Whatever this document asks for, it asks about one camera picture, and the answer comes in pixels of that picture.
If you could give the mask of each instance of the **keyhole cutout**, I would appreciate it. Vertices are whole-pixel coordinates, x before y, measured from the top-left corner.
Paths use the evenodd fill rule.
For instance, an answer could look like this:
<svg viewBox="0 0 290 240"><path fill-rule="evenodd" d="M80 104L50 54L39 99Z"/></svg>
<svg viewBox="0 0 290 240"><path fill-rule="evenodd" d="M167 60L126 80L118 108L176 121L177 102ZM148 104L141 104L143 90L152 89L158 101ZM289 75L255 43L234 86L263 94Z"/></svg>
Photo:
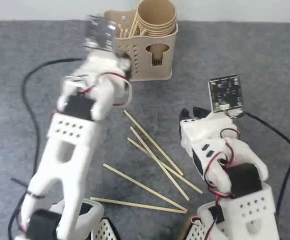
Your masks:
<svg viewBox="0 0 290 240"><path fill-rule="evenodd" d="M146 50L152 54L152 66L161 66L164 52L169 50L169 46L163 43L155 43L147 46Z"/></svg>

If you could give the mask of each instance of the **black cable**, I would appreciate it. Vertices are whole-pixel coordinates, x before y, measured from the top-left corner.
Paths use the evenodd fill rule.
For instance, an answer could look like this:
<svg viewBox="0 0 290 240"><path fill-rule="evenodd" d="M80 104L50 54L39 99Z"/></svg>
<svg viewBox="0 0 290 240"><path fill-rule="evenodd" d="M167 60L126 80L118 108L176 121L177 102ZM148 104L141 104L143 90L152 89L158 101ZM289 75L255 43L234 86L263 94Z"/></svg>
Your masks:
<svg viewBox="0 0 290 240"><path fill-rule="evenodd" d="M18 185L21 185L21 186L24 187L24 188L28 188L28 184L24 183L24 182L21 181L21 180L18 180L18 179L14 178L14 177L11 177L10 180L11 180L12 182L14 182L14 183L17 183Z"/></svg>
<svg viewBox="0 0 290 240"><path fill-rule="evenodd" d="M276 128L271 126L269 123L265 122L264 120L260 119L259 117L255 116L255 115L253 115L253 114L251 114L249 112L245 112L245 114L248 115L249 117L259 121L261 124L265 125L269 129L274 131L276 134L281 136L290 145L290 139L287 138L284 134L282 134L279 130L277 130ZM282 184L281 189L280 189L279 197L278 197L278 200L277 200L277 206L276 206L277 223L279 222L279 214L280 214L281 203L282 203L282 200L284 198L284 194L285 194L285 190L286 190L286 186L287 186L287 182L289 180L289 177L290 177L290 165L289 165L288 170L286 172L283 184Z"/></svg>
<svg viewBox="0 0 290 240"><path fill-rule="evenodd" d="M29 103L28 103L28 99L26 96L26 85L28 80L30 79L30 77L37 72L38 70L40 70L41 68L45 67L45 66L49 66L49 65L53 65L53 64L59 64L59 63L71 63L71 62L76 62L76 61L80 61L82 60L82 58L63 58L63 59L57 59L57 60L52 60L52 61L47 61L42 63L41 65L39 65L38 67L34 68L32 71L28 72L23 80L22 80L22 84L21 84L21 99L23 104L26 107L26 110L28 112L28 114L30 115L31 121L34 124L34 130L35 130L35 154L34 154L34 161L33 161L33 171L32 171L32 176L35 175L36 171L37 171L37 165L38 165L38 155L39 155L39 149L40 149L40 133L39 133L39 126L38 126L38 122L36 120L36 117L34 115L34 112L32 111ZM13 179L12 181L17 182L21 185L24 185L23 182L20 182L19 180ZM26 196L27 191L21 196L21 198L19 199L14 211L12 212L9 222L8 222L8 227L7 227L7 235L8 235L8 239L9 240L13 240L12 237L12 233L11 233L11 228L13 225L13 222L18 214L19 208L22 205L24 198Z"/></svg>

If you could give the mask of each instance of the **bamboo skewer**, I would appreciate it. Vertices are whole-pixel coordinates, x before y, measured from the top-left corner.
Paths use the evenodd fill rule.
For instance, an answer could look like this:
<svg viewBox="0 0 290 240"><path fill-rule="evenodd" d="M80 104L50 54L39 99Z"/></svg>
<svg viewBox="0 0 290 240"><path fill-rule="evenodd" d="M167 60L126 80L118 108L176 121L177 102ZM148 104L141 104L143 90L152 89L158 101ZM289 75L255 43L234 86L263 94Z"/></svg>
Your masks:
<svg viewBox="0 0 290 240"><path fill-rule="evenodd" d="M120 30L120 33L119 33L119 38L120 38L120 39L123 38L123 33L124 33L124 30L121 29L121 30Z"/></svg>
<svg viewBox="0 0 290 240"><path fill-rule="evenodd" d="M117 200L111 200L111 199L105 199L105 198L99 198L99 197L90 197L90 200L103 202L103 203L109 203L109 204L119 204L119 205L138 207L138 208L144 208L144 209L153 209L153 210L159 210L159 211L165 211L165 212L171 212L171 213L178 213L178 214L186 214L187 213L187 211L173 209L173 208L145 205L145 204L139 204L139 203L133 203L133 202L127 202L127 201L117 201Z"/></svg>
<svg viewBox="0 0 290 240"><path fill-rule="evenodd" d="M135 35L135 33L136 33L137 26L138 26L138 20L136 20L136 24L135 24L134 29L133 29L133 32L132 32L132 34L131 34L132 37L133 37L133 36Z"/></svg>
<svg viewBox="0 0 290 240"><path fill-rule="evenodd" d="M129 32L129 36L128 37L132 37L133 36L133 33L134 33L134 28L135 29L137 28L137 26L135 26L136 25L136 22L137 22L137 18L138 18L138 13L136 11L135 17L134 17L134 20L133 20L133 23L132 23L132 25L130 27L130 32Z"/></svg>
<svg viewBox="0 0 290 240"><path fill-rule="evenodd" d="M135 147L137 147L139 150L141 150L142 152L144 152L148 157L152 158L153 157L138 143L136 143L133 139L131 138L127 138L128 141L130 141ZM182 180L184 183L186 183L188 186L190 186L191 188L193 188L194 190L196 190L197 192L199 192L200 194L203 194L204 192L201 191L199 188L197 188L195 185L193 185L191 182L189 182L187 179L185 179L184 177L182 177L180 174L178 174L176 171L174 171L172 168L170 168L168 165L166 165L164 162L160 161L162 163L162 165L169 171L171 172L173 175L175 175L176 177L178 177L180 180Z"/></svg>
<svg viewBox="0 0 290 240"><path fill-rule="evenodd" d="M144 145L147 152L153 157L155 162L159 165L159 167L164 171L164 173L167 175L167 177L170 179L170 181L175 185L175 187L179 190L179 192L184 196L184 198L189 201L188 195L182 190L182 188L178 185L178 183L174 180L174 178L170 175L170 173L165 169L165 167L161 164L159 159L154 155L154 153L150 150L148 145L144 142L144 140L140 137L140 135L135 131L135 129L131 126L130 129L135 134L135 136L138 138L138 140Z"/></svg>
<svg viewBox="0 0 290 240"><path fill-rule="evenodd" d="M129 119L143 132L143 134L148 138L148 140L158 149L158 151L167 159L167 161L174 167L174 169L182 176L183 172L177 167L177 165L171 160L171 158L161 149L161 147L151 138L151 136L145 131L145 129L127 112L124 113L129 117Z"/></svg>
<svg viewBox="0 0 290 240"><path fill-rule="evenodd" d="M128 37L128 29L125 29L124 38Z"/></svg>
<svg viewBox="0 0 290 240"><path fill-rule="evenodd" d="M144 30L140 33L140 36L144 36L146 32L147 32L147 29L144 29Z"/></svg>
<svg viewBox="0 0 290 240"><path fill-rule="evenodd" d="M107 164L105 164L105 163L103 164L103 166L104 166L105 168L107 168L107 169L113 171L114 173L120 175L121 177L123 177L123 178L125 178L125 179L131 181L132 183L136 184L137 186L139 186L139 187L145 189L146 191L152 193L153 195L155 195L155 196L157 196L157 197L159 197L159 198L165 200L166 202L168 202L168 203L174 205L175 207L177 207L177 208L179 208L179 209L181 209L181 210L183 210L183 211L187 211L187 209L185 209L183 206L179 205L178 203L176 203L176 202L170 200L169 198L167 198L167 197L161 195L160 193L158 193L158 192L152 190L151 188L149 188L149 187L145 186L144 184L142 184L142 183L136 181L135 179L133 179L133 178L127 176L126 174L124 174L124 173L122 173L122 172L120 172L120 171L114 169L113 167L111 167L111 166L109 166L109 165L107 165Z"/></svg>

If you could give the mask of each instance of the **beige holder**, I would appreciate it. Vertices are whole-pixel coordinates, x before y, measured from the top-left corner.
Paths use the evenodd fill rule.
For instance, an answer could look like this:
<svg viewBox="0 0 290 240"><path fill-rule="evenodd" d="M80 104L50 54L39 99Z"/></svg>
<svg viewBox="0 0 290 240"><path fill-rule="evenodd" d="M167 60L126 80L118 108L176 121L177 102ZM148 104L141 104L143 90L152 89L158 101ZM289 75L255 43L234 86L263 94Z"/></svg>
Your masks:
<svg viewBox="0 0 290 240"><path fill-rule="evenodd" d="M104 13L104 17L119 24L121 29L130 29L135 14L136 10L109 10ZM128 53L131 57L133 61L132 82L168 80L172 76L171 67L178 32L177 22L174 21L174 28L165 36L150 36L145 31L147 29L137 27L136 35L116 38L114 47L119 51Z"/></svg>

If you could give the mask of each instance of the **utensil holder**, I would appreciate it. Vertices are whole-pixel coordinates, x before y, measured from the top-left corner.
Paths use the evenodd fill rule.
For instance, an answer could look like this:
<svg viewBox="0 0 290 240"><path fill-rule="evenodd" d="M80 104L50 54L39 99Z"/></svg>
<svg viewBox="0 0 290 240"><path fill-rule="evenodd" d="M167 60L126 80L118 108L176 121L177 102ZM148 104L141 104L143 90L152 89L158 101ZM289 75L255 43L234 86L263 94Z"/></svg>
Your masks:
<svg viewBox="0 0 290 240"><path fill-rule="evenodd" d="M135 14L136 10L109 10L104 13L104 17L117 24L121 24L121 27L124 29L130 29ZM177 32L178 24L176 24L175 29L167 36L152 37L136 35L127 38L116 38L114 40L114 48L126 52L133 61L131 76L132 82L160 81L171 78L171 67ZM149 46L153 44L165 44L168 46L166 48L168 50L163 52L161 60L153 59L152 53L149 52Z"/></svg>

